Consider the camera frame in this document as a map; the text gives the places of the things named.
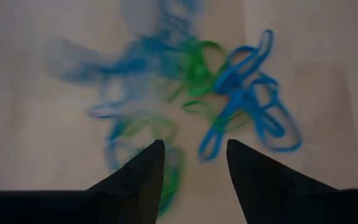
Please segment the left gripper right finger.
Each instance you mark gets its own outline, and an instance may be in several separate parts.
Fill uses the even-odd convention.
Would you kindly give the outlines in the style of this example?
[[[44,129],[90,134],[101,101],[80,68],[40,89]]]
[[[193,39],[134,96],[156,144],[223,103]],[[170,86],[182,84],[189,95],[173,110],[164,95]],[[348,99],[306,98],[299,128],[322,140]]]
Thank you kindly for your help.
[[[358,223],[358,189],[336,189],[235,139],[226,158],[247,223]]]

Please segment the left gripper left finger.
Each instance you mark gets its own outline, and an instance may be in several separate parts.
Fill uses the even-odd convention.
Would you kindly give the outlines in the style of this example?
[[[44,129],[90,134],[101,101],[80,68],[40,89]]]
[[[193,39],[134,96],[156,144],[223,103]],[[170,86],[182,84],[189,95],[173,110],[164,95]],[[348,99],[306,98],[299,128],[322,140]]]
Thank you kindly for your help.
[[[0,223],[155,223],[164,163],[155,140],[86,190],[0,190]]]

